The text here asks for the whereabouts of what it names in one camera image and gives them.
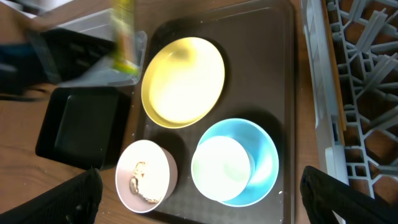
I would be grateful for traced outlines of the pale green cup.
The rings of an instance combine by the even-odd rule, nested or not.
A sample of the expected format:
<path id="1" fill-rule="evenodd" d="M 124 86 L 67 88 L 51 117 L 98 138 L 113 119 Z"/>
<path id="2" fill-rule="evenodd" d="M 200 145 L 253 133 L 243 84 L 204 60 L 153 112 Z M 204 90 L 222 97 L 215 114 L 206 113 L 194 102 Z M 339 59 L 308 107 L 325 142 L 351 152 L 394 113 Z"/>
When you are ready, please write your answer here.
<path id="1" fill-rule="evenodd" d="M 224 202 L 237 197 L 248 185 L 254 159 L 236 140 L 215 136 L 200 143 L 192 157 L 191 173 L 198 191 Z"/>

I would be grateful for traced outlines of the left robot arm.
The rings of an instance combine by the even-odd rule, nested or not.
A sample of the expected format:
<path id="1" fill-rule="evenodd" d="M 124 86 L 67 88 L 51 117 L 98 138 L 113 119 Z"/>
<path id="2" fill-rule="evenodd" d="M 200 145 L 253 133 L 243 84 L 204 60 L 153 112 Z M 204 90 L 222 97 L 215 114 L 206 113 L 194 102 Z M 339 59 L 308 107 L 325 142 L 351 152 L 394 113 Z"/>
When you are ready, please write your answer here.
<path id="1" fill-rule="evenodd" d="M 116 44 L 90 35 L 57 28 L 27 31 L 25 44 L 1 46 L 1 99 L 41 101 L 25 92 L 41 83 L 60 84 L 81 77 L 109 55 Z"/>

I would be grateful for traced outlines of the white bowl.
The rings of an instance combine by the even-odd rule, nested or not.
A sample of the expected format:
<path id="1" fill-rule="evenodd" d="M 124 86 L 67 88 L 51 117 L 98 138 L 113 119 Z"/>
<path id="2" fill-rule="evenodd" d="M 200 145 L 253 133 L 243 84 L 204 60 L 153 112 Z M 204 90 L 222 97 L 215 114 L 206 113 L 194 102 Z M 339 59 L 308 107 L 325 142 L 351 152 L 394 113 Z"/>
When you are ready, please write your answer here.
<path id="1" fill-rule="evenodd" d="M 135 213 L 157 208 L 172 194 L 177 179 L 177 164 L 171 153 L 150 140 L 130 144 L 116 166 L 118 196 Z"/>

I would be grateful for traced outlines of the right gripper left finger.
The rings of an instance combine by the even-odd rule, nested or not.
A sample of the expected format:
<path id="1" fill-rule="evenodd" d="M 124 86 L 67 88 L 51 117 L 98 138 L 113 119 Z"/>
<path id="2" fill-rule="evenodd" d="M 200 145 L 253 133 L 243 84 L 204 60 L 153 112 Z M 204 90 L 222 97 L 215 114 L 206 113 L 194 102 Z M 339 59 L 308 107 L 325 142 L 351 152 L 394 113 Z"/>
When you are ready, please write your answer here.
<path id="1" fill-rule="evenodd" d="M 95 222 L 102 193 L 100 172 L 92 168 L 2 213 L 1 223 L 91 224 Z"/>

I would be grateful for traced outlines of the food scraps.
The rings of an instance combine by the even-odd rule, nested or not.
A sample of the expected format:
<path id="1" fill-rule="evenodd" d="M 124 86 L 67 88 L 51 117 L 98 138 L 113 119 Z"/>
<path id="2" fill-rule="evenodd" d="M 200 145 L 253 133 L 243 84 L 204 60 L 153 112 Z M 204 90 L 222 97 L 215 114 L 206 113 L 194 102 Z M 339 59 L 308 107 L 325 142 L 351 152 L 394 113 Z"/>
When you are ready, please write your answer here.
<path id="1" fill-rule="evenodd" d="M 158 189 L 160 179 L 151 164 L 138 162 L 129 183 L 133 195 L 138 195 L 149 204 L 159 203 L 162 191 Z"/>

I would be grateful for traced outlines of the green snack wrapper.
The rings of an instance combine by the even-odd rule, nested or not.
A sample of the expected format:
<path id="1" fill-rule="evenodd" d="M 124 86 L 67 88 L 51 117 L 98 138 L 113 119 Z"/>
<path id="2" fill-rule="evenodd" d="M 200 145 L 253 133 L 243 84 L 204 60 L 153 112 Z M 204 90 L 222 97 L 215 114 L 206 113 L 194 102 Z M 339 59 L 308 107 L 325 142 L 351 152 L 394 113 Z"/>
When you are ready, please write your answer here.
<path id="1" fill-rule="evenodd" d="M 134 1 L 113 1 L 112 16 L 116 51 L 114 68 L 135 77 L 139 74 L 135 56 Z"/>

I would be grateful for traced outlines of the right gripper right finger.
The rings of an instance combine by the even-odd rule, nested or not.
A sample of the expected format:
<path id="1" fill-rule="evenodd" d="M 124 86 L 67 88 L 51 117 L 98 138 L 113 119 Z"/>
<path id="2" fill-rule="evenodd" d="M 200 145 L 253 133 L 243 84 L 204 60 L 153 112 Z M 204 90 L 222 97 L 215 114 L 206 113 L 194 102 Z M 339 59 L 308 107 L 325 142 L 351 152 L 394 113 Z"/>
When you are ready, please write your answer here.
<path id="1" fill-rule="evenodd" d="M 306 166 L 300 193 L 312 224 L 337 223 L 339 215 L 348 223 L 397 224 L 397 209 L 379 203 L 330 175 Z"/>

